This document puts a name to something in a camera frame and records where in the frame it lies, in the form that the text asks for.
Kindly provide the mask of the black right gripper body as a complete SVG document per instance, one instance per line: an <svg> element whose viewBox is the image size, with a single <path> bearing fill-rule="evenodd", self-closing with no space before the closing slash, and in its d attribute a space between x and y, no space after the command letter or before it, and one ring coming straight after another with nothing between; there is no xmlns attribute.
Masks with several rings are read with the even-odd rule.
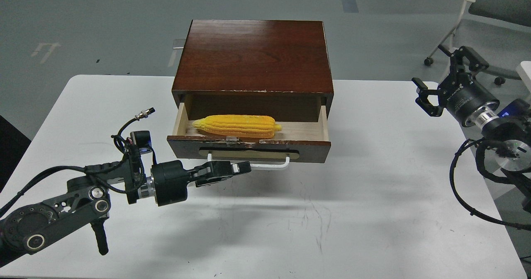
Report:
<svg viewBox="0 0 531 279"><path fill-rule="evenodd" d="M499 100L469 74L456 80L448 75L440 83L440 93L440 105L463 127L474 125L470 116L481 107L491 110L499 107Z"/></svg>

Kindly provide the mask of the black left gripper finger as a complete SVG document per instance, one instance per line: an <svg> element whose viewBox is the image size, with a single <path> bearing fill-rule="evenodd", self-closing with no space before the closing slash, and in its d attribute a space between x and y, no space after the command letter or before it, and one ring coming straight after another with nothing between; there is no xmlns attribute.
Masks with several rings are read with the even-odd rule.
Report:
<svg viewBox="0 0 531 279"><path fill-rule="evenodd" d="M217 173L207 173L200 175L199 173L194 174L194 182L196 187L210 186L212 184L225 181L231 177L234 177L234 174L217 174Z"/></svg>
<svg viewBox="0 0 531 279"><path fill-rule="evenodd" d="M214 160L200 166L199 176L235 176L251 172L249 161L232 163L230 161Z"/></svg>

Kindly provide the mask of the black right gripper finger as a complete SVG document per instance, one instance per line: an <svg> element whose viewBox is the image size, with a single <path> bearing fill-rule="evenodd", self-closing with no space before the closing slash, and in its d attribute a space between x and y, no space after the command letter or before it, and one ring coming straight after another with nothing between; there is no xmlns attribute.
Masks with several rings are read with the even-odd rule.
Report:
<svg viewBox="0 0 531 279"><path fill-rule="evenodd" d="M442 52L450 58L449 74L443 81L445 85L458 85L467 80L475 80L478 73L490 66L472 47L461 46L453 52L442 47Z"/></svg>
<svg viewBox="0 0 531 279"><path fill-rule="evenodd" d="M417 86L418 96L415 99L415 103L417 103L417 105L419 105L419 107L429 116L440 117L443 113L444 107L441 105L435 106L429 100L430 95L439 96L438 90L430 90L419 78L412 78L412 82Z"/></svg>

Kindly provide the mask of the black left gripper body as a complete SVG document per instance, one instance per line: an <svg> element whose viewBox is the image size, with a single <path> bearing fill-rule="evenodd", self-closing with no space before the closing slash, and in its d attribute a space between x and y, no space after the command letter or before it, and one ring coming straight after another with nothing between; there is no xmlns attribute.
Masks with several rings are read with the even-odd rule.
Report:
<svg viewBox="0 0 531 279"><path fill-rule="evenodd" d="M180 160L158 163L152 166L154 198L158 206L170 205L187 200L187 185L196 181L204 166L186 170Z"/></svg>

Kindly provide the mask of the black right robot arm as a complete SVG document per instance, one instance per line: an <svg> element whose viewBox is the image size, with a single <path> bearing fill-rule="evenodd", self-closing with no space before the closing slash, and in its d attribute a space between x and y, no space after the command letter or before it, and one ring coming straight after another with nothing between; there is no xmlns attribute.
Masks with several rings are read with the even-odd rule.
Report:
<svg viewBox="0 0 531 279"><path fill-rule="evenodd" d="M476 80L489 64L472 47L450 52L438 49L450 59L449 74L431 90L419 78L417 105L430 116L447 110L463 127L477 126L483 140L477 145L477 167L493 182L511 184L525 196L523 210L530 211L530 105L517 98L499 114L499 100Z"/></svg>

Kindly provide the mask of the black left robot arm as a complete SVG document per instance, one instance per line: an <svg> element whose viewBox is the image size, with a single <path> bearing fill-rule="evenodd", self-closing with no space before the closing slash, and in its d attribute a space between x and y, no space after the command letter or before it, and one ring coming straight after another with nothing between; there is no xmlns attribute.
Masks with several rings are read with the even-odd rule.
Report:
<svg viewBox="0 0 531 279"><path fill-rule="evenodd" d="M31 179L1 208L1 266L21 256L32 255L90 224L95 232L101 255L108 253L104 222L111 209L110 192L124 194L129 204L154 197L158 206L187 200L187 186L217 183L251 172L250 162L208 161L186 170L180 160L154 162L146 176L141 156L153 153L150 132L134 131L128 138L122 132L133 122L148 118L154 108L141 111L112 136L114 146L122 154L117 162L100 165L54 166ZM82 172L68 180L65 194L29 204L11 211L11 207L37 183L63 170Z"/></svg>

